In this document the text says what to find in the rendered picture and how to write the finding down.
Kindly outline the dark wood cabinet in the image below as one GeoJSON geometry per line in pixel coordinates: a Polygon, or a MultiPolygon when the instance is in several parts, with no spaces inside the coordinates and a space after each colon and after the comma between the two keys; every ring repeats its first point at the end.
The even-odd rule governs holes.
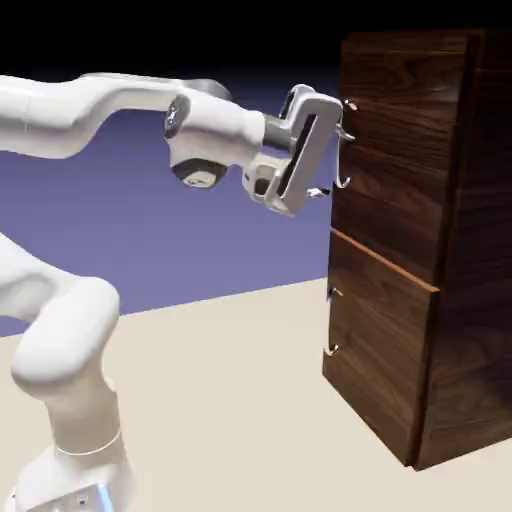
{"type": "Polygon", "coordinates": [[[410,467],[512,438],[512,28],[469,38],[410,467]]]}

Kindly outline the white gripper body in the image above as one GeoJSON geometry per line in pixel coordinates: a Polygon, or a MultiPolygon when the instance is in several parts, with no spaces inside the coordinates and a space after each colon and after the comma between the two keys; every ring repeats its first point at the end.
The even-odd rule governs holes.
{"type": "Polygon", "coordinates": [[[275,168],[264,195],[269,209],[297,214],[342,114],[339,99],[297,84],[288,92],[280,114],[265,118],[264,145],[286,154],[286,162],[275,168]]]}

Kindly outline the dark wood cabinet door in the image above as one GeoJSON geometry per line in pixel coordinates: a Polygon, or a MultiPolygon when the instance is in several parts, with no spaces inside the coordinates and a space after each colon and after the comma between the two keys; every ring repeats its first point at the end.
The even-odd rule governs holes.
{"type": "Polygon", "coordinates": [[[341,232],[330,234],[333,299],[323,374],[398,460],[414,460],[424,389],[426,333],[438,288],[341,232]]]}
{"type": "Polygon", "coordinates": [[[469,38],[359,34],[342,45],[340,156],[350,177],[332,226],[430,286],[439,283],[443,210],[469,38]]]}

